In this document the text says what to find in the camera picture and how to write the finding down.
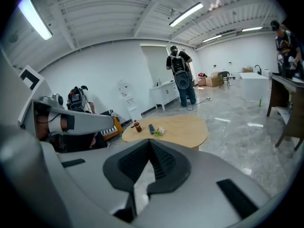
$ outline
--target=bottle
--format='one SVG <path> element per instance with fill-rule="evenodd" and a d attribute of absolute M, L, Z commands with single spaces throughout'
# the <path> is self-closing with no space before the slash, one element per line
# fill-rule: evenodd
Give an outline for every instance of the bottle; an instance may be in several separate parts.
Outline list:
<path fill-rule="evenodd" d="M 135 126 L 137 132 L 140 133 L 142 131 L 142 127 L 139 125 L 138 121 L 134 120 L 134 126 Z"/>

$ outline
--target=desk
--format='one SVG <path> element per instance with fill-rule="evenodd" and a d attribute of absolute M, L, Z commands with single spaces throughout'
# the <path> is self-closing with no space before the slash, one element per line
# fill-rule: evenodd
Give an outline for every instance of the desk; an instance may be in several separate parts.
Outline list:
<path fill-rule="evenodd" d="M 158 118 L 145 118 L 139 121 L 142 131 L 138 133 L 129 126 L 123 133 L 123 140 L 131 142 L 140 139 L 159 139 L 198 150 L 206 140 L 208 130 L 205 121 L 197 115 L 176 115 Z M 149 125 L 157 130 L 165 129 L 164 136 L 150 134 Z"/>
<path fill-rule="evenodd" d="M 293 103 L 291 113 L 287 109 L 289 92 Z M 296 151 L 304 140 L 304 83 L 272 74 L 271 96 L 267 116 L 270 115 L 272 107 L 277 107 L 286 124 L 275 146 L 278 147 L 285 136 L 300 138 L 294 149 Z"/>

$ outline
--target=marble floor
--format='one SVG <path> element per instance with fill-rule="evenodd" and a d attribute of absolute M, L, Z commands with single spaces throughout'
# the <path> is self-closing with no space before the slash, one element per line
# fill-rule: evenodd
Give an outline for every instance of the marble floor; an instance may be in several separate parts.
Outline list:
<path fill-rule="evenodd" d="M 259 102 L 245 102 L 241 98 L 239 81 L 231 80 L 230 83 L 230 89 L 227 85 L 220 89 L 196 87 L 199 101 L 206 97 L 211 97 L 211 100 L 194 106 L 193 111 L 181 108 L 180 101 L 175 100 L 166 105 L 165 111 L 159 107 L 144 117 L 196 114 L 204 118 L 209 135 L 199 150 L 217 155 L 250 175 L 272 197 L 292 179 L 303 158 L 304 146 L 294 152 L 298 139 L 285 138 L 276 148 L 275 143 L 284 127 L 281 116 L 273 108 L 270 117 L 266 117 L 268 100 L 264 100 L 261 107 Z M 122 143 L 121 136 L 111 140 L 111 146 Z M 134 186 L 138 212 L 147 205 L 146 187 L 154 181 L 153 168 L 149 163 Z"/>

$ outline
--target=white counter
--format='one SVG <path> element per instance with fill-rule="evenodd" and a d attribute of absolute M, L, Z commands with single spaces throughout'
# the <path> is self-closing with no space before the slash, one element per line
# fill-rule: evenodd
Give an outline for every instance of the white counter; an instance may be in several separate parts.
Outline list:
<path fill-rule="evenodd" d="M 162 84 L 159 85 L 159 86 L 154 86 L 154 87 L 152 87 L 150 90 L 159 89 L 159 88 L 162 88 L 162 87 L 171 85 L 171 84 L 175 84 L 175 82 L 174 82 L 174 81 L 172 81 L 172 82 L 165 82 L 165 83 L 162 83 Z"/>
<path fill-rule="evenodd" d="M 162 105 L 162 109 L 165 110 L 165 104 L 173 101 L 180 96 L 176 83 L 166 82 L 160 86 L 154 86 L 150 88 L 150 94 L 157 108 L 157 105 Z"/>
<path fill-rule="evenodd" d="M 257 73 L 240 73 L 239 75 L 244 100 L 256 101 L 258 104 L 262 97 L 262 104 L 269 103 L 270 89 L 267 77 Z"/>

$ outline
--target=t-shirt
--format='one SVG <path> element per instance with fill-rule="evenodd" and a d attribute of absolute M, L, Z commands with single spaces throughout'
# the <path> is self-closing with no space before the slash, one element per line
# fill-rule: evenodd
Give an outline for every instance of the t-shirt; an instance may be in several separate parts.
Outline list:
<path fill-rule="evenodd" d="M 177 54 L 177 51 L 172 51 L 171 52 L 171 55 L 175 56 L 176 57 L 176 54 Z M 179 53 L 179 56 L 182 57 L 185 62 L 187 62 L 191 57 L 184 51 L 180 51 Z M 167 67 L 171 67 L 171 57 L 168 56 L 167 57 Z M 188 63 L 186 63 L 186 69 L 185 69 L 186 72 L 190 72 L 190 68 L 189 68 L 189 65 Z"/>
<path fill-rule="evenodd" d="M 288 64 L 289 57 L 296 57 L 296 49 L 299 47 L 298 43 L 295 39 L 295 36 L 290 33 L 290 42 L 288 39 L 288 35 L 284 32 L 284 37 L 277 37 L 276 41 L 276 49 L 280 52 L 280 54 L 284 58 L 284 63 Z"/>
<path fill-rule="evenodd" d="M 86 90 L 86 89 L 82 89 L 84 95 L 85 95 L 85 108 L 84 108 L 84 111 L 89 111 L 90 113 L 92 113 L 92 109 L 90 107 L 90 104 L 89 102 L 93 102 L 92 101 L 92 97 L 91 97 L 91 94 Z"/>

